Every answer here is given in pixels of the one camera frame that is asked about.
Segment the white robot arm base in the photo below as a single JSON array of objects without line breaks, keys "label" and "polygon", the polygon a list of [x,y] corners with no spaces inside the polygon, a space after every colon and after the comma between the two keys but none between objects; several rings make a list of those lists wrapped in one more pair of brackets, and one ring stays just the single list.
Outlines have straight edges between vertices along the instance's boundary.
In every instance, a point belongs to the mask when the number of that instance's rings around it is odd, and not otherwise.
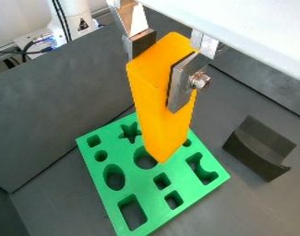
[{"label": "white robot arm base", "polygon": [[14,40],[20,49],[32,42],[31,49],[58,48],[98,29],[87,0],[47,0],[51,21],[48,25]]}]

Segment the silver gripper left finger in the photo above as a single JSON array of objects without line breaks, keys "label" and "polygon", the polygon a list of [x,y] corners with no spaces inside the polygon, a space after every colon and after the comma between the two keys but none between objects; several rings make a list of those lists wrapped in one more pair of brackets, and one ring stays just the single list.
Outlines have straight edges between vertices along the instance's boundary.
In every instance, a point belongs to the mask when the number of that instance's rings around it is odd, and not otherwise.
[{"label": "silver gripper left finger", "polygon": [[133,60],[155,43],[157,32],[149,27],[145,9],[135,0],[106,0],[118,28],[123,49]]}]

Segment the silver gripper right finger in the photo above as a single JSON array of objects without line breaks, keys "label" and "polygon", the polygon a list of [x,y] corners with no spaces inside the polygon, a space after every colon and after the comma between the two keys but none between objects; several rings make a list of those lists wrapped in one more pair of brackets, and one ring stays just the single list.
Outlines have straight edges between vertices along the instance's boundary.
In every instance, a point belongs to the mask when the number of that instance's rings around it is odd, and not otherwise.
[{"label": "silver gripper right finger", "polygon": [[214,59],[218,40],[193,29],[190,46],[197,52],[190,52],[170,67],[166,107],[173,113],[189,102],[193,90],[206,90],[212,81],[206,75],[206,67]]}]

